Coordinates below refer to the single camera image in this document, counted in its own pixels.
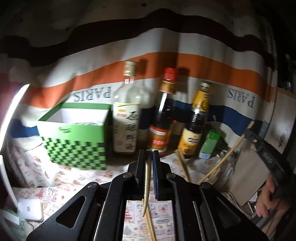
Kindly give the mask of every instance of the human hand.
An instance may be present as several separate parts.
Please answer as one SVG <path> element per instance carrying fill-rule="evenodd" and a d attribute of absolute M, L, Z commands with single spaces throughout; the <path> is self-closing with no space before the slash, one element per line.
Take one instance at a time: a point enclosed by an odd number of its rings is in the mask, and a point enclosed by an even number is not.
<path fill-rule="evenodd" d="M 268 210 L 275 208 L 278 210 L 277 215 L 282 216 L 290 208 L 289 204 L 285 200 L 271 200 L 271 194 L 274 193 L 274 190 L 275 184 L 272 176 L 269 174 L 266 179 L 266 184 L 263 186 L 262 192 L 256 202 L 256 213 L 258 217 L 267 217 Z"/>

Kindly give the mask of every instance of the paper box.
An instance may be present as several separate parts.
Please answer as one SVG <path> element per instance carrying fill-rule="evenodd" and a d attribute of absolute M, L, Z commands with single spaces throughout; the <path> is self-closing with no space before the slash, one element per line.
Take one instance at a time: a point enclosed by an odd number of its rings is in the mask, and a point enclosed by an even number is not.
<path fill-rule="evenodd" d="M 52 162 L 105 170 L 110 105 L 61 103 L 38 121 Z"/>
<path fill-rule="evenodd" d="M 215 146 L 220 139 L 220 133 L 212 128 L 209 130 L 207 137 L 200 149 L 199 158 L 209 159 L 215 149 Z"/>

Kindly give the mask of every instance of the brown stripe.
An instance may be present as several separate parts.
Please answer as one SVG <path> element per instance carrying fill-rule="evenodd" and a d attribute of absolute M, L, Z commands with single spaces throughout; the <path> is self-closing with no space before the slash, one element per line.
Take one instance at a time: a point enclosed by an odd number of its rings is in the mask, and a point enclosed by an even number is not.
<path fill-rule="evenodd" d="M 236 69 L 199 55 L 168 52 L 148 53 L 129 60 L 140 62 L 140 74 L 135 78 L 136 80 L 156 78 L 164 72 L 165 67 L 177 67 L 183 71 L 188 70 L 190 77 L 246 89 L 270 101 L 266 97 L 266 90 L 270 85 L 252 70 Z M 32 86 L 26 94 L 25 102 L 40 108 L 52 108 L 72 91 L 87 89 L 98 84 L 121 82 L 124 80 L 123 64 L 124 61 L 112 63 L 52 87 Z"/>
<path fill-rule="evenodd" d="M 238 37 L 212 19 L 185 16 L 169 9 L 158 9 L 143 18 L 105 20 L 80 25 L 73 30 L 66 41 L 47 47 L 32 47 L 23 37 L 4 36 L 0 39 L 0 53 L 6 53 L 10 58 L 26 59 L 32 66 L 45 66 L 79 51 L 135 38 L 154 28 L 201 34 L 226 44 L 234 51 L 254 51 L 263 57 L 266 66 L 274 69 L 272 54 L 265 51 L 264 44 L 254 35 Z"/>

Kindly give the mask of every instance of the cartoon print tablecloth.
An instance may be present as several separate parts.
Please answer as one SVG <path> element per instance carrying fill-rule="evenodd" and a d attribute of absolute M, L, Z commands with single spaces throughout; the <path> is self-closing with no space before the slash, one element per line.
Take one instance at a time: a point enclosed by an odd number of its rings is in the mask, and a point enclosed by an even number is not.
<path fill-rule="evenodd" d="M 44 220 L 48 219 L 61 206 L 77 194 L 86 184 L 95 181 L 99 184 L 112 181 L 114 177 L 127 171 L 128 165 L 108 165 L 105 171 L 82 170 L 52 163 L 42 145 L 24 150 L 9 143 L 8 161 L 17 180 L 24 187 L 13 188 L 17 198 L 38 198 L 42 201 Z M 211 159 L 187 160 L 191 179 L 196 183 L 218 162 L 218 157 Z M 173 153 L 161 158 L 170 165 L 171 171 L 184 177 L 184 172 Z M 234 171 L 234 160 L 226 161 L 210 176 L 210 183 L 221 187 Z M 126 207 L 123 240 L 148 241 L 149 232 L 145 219 L 141 216 L 141 201 L 128 201 Z M 153 184 L 150 187 L 149 208 L 157 240 L 174 240 L 173 215 L 171 202 L 155 200 Z M 41 223 L 30 222 L 34 228 Z"/>

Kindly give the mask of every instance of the white device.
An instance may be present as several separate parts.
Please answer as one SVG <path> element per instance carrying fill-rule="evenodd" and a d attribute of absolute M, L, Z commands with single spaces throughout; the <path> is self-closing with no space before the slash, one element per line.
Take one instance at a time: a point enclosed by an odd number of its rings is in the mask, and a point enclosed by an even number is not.
<path fill-rule="evenodd" d="M 24 85 L 22 88 L 20 88 L 20 90 L 16 93 L 16 95 L 12 99 L 12 102 L 8 108 L 6 116 L 4 117 L 3 123 L 1 125 L 1 129 L 0 129 L 0 148 L 2 148 L 4 137 L 6 135 L 6 131 L 7 131 L 9 122 L 12 118 L 12 115 L 16 110 L 19 102 L 21 101 L 23 95 L 25 94 L 26 90 L 29 88 L 29 86 L 30 84 L 27 84 L 27 85 Z M 1 171 L 1 177 L 3 180 L 4 186 L 14 206 L 17 208 L 17 212 L 19 216 L 29 221 L 42 222 L 44 219 L 44 216 L 42 212 L 41 201 L 39 199 L 19 199 L 19 200 L 16 199 L 8 180 L 2 155 L 0 155 L 0 171 Z"/>

